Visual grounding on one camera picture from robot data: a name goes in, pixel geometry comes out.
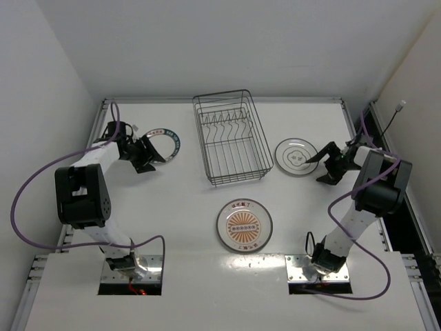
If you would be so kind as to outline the green rimmed white plate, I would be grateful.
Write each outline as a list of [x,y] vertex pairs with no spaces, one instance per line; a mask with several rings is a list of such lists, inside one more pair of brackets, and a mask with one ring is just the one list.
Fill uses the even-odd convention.
[[181,149],[181,140],[171,129],[156,128],[148,131],[145,135],[164,159],[164,161],[153,161],[154,165],[170,162]]

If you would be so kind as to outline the white plate grey pattern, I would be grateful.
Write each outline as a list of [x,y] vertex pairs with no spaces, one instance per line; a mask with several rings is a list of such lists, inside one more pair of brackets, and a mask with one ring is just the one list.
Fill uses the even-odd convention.
[[310,142],[299,138],[288,138],[276,146],[275,159],[283,172],[303,177],[311,174],[318,167],[318,162],[307,163],[317,153],[317,149]]

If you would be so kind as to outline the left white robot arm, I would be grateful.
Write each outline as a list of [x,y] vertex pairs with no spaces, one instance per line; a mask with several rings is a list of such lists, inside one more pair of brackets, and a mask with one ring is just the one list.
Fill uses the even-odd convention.
[[100,248],[112,271],[131,280],[147,276],[148,264],[133,240],[111,218],[112,203],[105,173],[116,161],[129,162],[136,173],[154,171],[155,163],[165,159],[147,135],[138,138],[127,133],[129,124],[111,121],[90,151],[69,167],[54,173],[57,211],[63,224],[87,234]]

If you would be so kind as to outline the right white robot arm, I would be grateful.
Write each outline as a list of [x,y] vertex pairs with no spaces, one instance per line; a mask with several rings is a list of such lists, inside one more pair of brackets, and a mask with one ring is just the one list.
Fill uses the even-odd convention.
[[318,182],[336,185],[350,170],[359,171],[350,193],[351,205],[338,225],[314,246],[311,264],[323,274],[338,272],[361,234],[376,219],[401,206],[413,164],[378,148],[348,143],[343,150],[332,141],[307,163],[325,160],[327,173]]

